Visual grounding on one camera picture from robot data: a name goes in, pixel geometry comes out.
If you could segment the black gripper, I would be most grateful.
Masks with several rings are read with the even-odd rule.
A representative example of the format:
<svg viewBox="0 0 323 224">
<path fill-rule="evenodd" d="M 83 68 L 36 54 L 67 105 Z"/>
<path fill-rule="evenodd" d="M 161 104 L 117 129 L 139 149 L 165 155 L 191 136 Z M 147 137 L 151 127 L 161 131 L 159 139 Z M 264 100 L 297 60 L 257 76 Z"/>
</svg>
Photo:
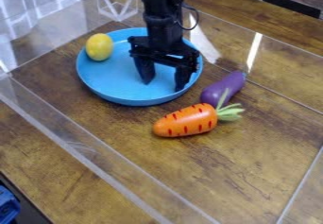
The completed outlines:
<svg viewBox="0 0 323 224">
<path fill-rule="evenodd" d="M 183 40 L 181 12 L 167 15 L 143 13 L 147 23 L 145 36 L 129 36 L 129 55 L 133 58 L 139 76 L 145 84 L 155 77 L 155 64 L 175 68 L 175 90 L 180 91 L 196 72 L 199 52 Z"/>
</svg>

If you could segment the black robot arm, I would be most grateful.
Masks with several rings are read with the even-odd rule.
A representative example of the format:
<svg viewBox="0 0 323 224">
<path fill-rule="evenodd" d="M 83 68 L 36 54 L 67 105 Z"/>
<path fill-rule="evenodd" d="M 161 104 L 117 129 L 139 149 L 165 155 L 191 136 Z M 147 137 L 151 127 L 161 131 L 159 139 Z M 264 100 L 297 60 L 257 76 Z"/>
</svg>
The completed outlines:
<svg viewBox="0 0 323 224">
<path fill-rule="evenodd" d="M 141 80 L 149 84 L 155 77 L 155 64 L 175 68 L 173 90 L 180 91 L 189 82 L 197 69 L 199 51 L 183 41 L 181 8 L 189 9 L 183 0 L 141 0 L 143 19 L 147 24 L 147 36 L 131 36 L 129 55 Z"/>
</svg>

